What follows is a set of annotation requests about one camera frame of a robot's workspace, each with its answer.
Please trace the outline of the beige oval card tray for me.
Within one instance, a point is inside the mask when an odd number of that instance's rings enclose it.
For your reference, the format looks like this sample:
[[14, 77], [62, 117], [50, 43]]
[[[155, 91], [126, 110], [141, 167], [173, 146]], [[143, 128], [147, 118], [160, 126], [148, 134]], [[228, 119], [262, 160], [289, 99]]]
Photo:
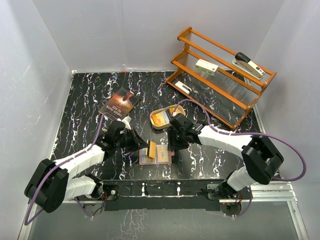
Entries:
[[181, 106], [176, 108], [176, 105], [171, 105], [151, 112], [149, 119], [154, 129], [162, 130], [171, 126], [170, 120], [178, 113], [186, 115]]

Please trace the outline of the beige printed card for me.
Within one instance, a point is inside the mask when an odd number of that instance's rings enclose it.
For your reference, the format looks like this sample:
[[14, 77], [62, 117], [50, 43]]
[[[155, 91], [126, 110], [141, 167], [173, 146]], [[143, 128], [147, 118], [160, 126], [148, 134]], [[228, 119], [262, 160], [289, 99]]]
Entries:
[[166, 145], [157, 145], [156, 153], [158, 163], [167, 163], [169, 161], [168, 149]]

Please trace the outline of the pink leather card holder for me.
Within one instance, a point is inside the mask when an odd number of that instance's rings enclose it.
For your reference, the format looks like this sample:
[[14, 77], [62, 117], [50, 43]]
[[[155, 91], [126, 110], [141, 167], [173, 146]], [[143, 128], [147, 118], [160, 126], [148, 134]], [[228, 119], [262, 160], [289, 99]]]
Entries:
[[139, 164], [140, 165], [168, 165], [172, 163], [172, 158], [175, 153], [168, 150], [167, 144], [156, 145], [155, 158], [147, 155], [147, 148], [139, 150]]

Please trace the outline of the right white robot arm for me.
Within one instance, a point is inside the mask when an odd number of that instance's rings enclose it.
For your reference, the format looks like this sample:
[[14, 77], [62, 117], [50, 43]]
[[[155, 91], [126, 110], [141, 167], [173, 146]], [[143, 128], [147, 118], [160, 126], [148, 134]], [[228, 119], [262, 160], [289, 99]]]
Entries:
[[169, 121], [168, 149], [187, 149], [190, 144], [215, 147], [240, 157], [244, 166], [231, 172], [216, 187], [206, 187], [200, 195], [233, 199], [241, 190], [256, 183], [268, 185], [284, 162], [284, 157], [267, 136], [235, 135], [197, 121], [193, 123], [182, 113]]

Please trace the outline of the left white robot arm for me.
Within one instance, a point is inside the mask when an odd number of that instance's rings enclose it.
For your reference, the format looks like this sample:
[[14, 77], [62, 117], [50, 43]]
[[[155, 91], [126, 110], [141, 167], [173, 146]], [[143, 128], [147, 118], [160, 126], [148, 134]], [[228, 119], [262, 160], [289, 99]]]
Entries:
[[63, 201], [80, 196], [97, 200], [103, 195], [102, 180], [92, 174], [77, 175], [112, 157], [118, 149], [135, 152], [150, 145], [151, 141], [143, 140], [127, 122], [113, 121], [105, 133], [83, 150], [55, 161], [42, 160], [24, 195], [46, 213], [54, 212]]

